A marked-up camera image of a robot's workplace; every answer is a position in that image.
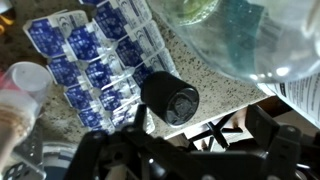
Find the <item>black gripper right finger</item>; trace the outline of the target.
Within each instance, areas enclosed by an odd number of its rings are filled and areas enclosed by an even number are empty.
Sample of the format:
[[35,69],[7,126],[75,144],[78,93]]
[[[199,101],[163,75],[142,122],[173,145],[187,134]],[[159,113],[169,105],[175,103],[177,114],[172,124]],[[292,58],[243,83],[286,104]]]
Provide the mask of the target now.
[[320,133],[310,136],[290,124],[280,124],[257,105],[249,105],[245,127],[267,153],[261,176],[267,180],[307,180],[320,177]]

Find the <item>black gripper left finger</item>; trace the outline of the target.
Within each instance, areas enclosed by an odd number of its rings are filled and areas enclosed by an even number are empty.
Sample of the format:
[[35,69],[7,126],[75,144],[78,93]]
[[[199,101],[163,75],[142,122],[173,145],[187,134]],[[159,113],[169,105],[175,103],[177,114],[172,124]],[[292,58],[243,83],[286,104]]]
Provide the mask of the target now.
[[134,122],[113,134],[86,133],[64,180],[105,180],[119,166],[136,180],[187,180],[181,163],[187,154],[143,130],[146,112],[147,107],[139,105]]

